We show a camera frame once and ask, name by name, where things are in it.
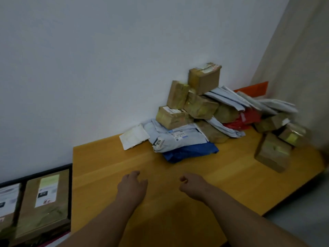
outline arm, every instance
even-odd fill
[[[214,213],[232,247],[307,247],[298,238],[259,216],[197,174],[181,178],[180,191],[205,203]]]
[[[129,218],[146,195],[148,181],[139,182],[138,175],[133,171],[123,176],[115,201],[58,247],[118,246]]]

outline table top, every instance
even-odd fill
[[[212,212],[178,190],[184,172],[202,175],[240,203],[263,215],[324,170],[318,150],[295,148],[279,174],[254,159],[261,134],[216,144],[219,152],[168,163],[146,141],[124,151],[119,136],[73,149],[72,232],[111,203],[123,175],[140,170],[148,178],[145,200],[128,222],[120,246],[220,246],[226,238]]]

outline brown cardboard box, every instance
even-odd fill
[[[168,130],[178,128],[193,122],[193,118],[184,110],[159,107],[156,121]]]
[[[220,132],[204,120],[198,120],[196,124],[211,143],[224,143],[229,139],[229,136]]]
[[[269,168],[283,172],[289,165],[291,145],[279,140],[274,134],[265,134],[259,143],[255,159]]]
[[[20,204],[21,184],[0,189],[0,231],[13,224],[14,214]]]
[[[15,238],[68,216],[69,170],[27,182]]]
[[[18,238],[11,239],[10,243],[9,243],[9,247],[24,243],[25,241],[29,241],[35,237],[40,236],[43,233],[52,231],[53,229],[63,227],[65,225],[69,225],[70,223],[71,223],[71,220],[69,220],[68,218],[64,218],[64,219],[52,222],[50,224],[47,224],[43,227],[39,227],[36,230],[23,234]]]
[[[184,109],[195,119],[210,120],[219,104],[206,96],[198,96],[189,92]]]
[[[303,147],[309,143],[311,132],[300,124],[290,122],[279,135],[279,138],[295,147]]]
[[[220,105],[218,106],[216,112],[214,113],[214,117],[220,123],[233,122],[237,118],[239,118],[239,116],[240,116],[240,112],[238,110],[236,110],[234,107],[226,105],[222,102],[220,102]]]
[[[203,95],[218,87],[221,68],[212,62],[192,68],[188,74],[188,84],[195,89],[197,95]]]
[[[254,123],[257,132],[263,133],[279,129],[289,122],[289,116],[286,113],[279,113],[277,115],[261,120],[259,123]]]
[[[172,81],[167,106],[172,109],[183,109],[189,90],[189,85]]]

